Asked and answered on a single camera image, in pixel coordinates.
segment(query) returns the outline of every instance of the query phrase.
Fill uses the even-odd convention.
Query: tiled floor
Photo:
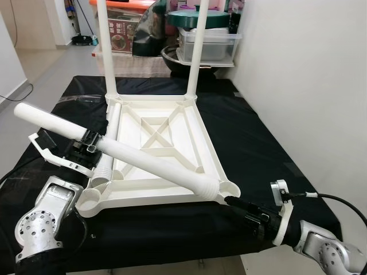
[[[75,75],[100,75],[96,60],[91,56],[93,46],[72,46],[62,53],[56,62],[50,67],[44,67],[41,62],[35,62],[37,68],[44,70],[34,84],[33,93],[25,100],[44,110],[51,111],[58,99],[65,91],[71,79]],[[13,115],[16,103],[11,103],[0,113],[0,176],[11,170],[24,150],[29,145],[28,136],[38,130]],[[176,264],[139,266],[115,270],[97,270],[93,272],[71,273],[74,275],[244,275],[244,268],[239,256],[207,259],[202,262],[188,261]]]
[[[65,50],[16,49],[24,73],[30,83],[39,79],[55,63]]]

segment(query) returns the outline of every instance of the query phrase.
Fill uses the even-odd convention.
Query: black fabric
[[[118,92],[124,94],[181,95],[187,83],[182,78],[117,78]],[[234,97],[237,90],[229,80],[202,80],[197,90],[197,106],[219,160],[228,179],[240,187],[244,200],[278,210],[270,188],[270,182],[277,179],[284,179],[294,193],[315,191],[257,114],[243,99]],[[103,132],[105,92],[104,77],[76,76],[52,112]],[[69,141],[53,133],[50,136],[63,152]],[[19,162],[35,153],[29,146]],[[36,160],[10,177],[0,190],[0,222],[16,253],[20,248],[14,238],[15,224],[34,206],[56,170],[42,159]],[[304,219],[342,237],[338,219],[324,201],[299,198],[294,205],[295,221]],[[272,246],[238,228],[229,207],[214,202],[107,209],[86,220],[88,238],[68,262],[69,272],[223,257]],[[57,240],[71,252],[82,236],[83,226],[71,215],[62,223]],[[11,272],[9,253],[0,239],[0,274]]]

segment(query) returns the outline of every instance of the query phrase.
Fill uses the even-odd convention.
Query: white pvc pipe
[[[25,103],[19,103],[14,109],[14,114],[69,139],[81,140],[87,130]],[[197,174],[111,138],[103,136],[96,147],[102,153],[185,187],[206,200],[214,200],[219,193],[219,180],[205,174]]]
[[[108,27],[106,0],[97,0],[97,11],[99,21],[100,43],[102,46],[104,76],[106,78],[106,99],[116,99],[119,97],[116,89],[114,61],[112,60],[112,47],[110,28]]]
[[[200,1],[199,18],[198,18],[197,27],[196,27],[197,30],[196,30],[196,36],[195,36],[195,42],[194,42],[193,57],[191,60],[188,90],[185,95],[186,99],[196,99],[197,98],[196,86],[197,86],[197,79],[198,79],[199,69],[200,69],[202,43],[204,41],[206,16],[208,15],[208,7],[209,7],[209,0]]]
[[[116,140],[119,129],[121,113],[121,104],[116,103],[111,110],[110,119],[107,126],[106,137]],[[112,166],[114,164],[113,157],[102,154],[96,168],[93,171],[91,185],[96,187],[102,183],[109,182],[112,179]]]

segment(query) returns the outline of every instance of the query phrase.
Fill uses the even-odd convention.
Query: green lid
[[[199,8],[196,5],[196,10],[177,10],[171,11],[168,14],[168,24],[181,28],[194,29],[197,26],[199,17]],[[206,18],[206,29],[212,28],[227,28],[229,25],[229,13],[224,13],[217,10],[208,10]]]

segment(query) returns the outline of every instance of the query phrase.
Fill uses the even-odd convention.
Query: black tablecloth
[[[182,95],[187,80],[182,78],[117,78],[119,93]],[[270,182],[284,179],[292,192],[314,188],[260,121],[245,100],[234,97],[229,80],[201,80],[197,106],[229,180],[241,189],[241,197],[259,206],[277,210]],[[104,77],[76,76],[52,111],[83,127],[106,130]],[[67,139],[50,134],[61,152]],[[32,146],[20,163],[35,154]],[[0,222],[15,253],[14,238],[19,218],[34,201],[56,166],[36,160],[10,177],[0,189]],[[341,238],[338,219],[324,201],[300,198],[294,201],[293,217],[331,230]],[[271,247],[228,218],[228,206],[214,202],[179,203],[106,209],[88,218],[88,238],[80,253],[68,263],[68,270],[121,268],[164,264],[198,258],[223,257],[258,252]],[[58,239],[70,251],[83,235],[74,216],[63,222]],[[0,236],[0,274],[11,273],[9,252]]]

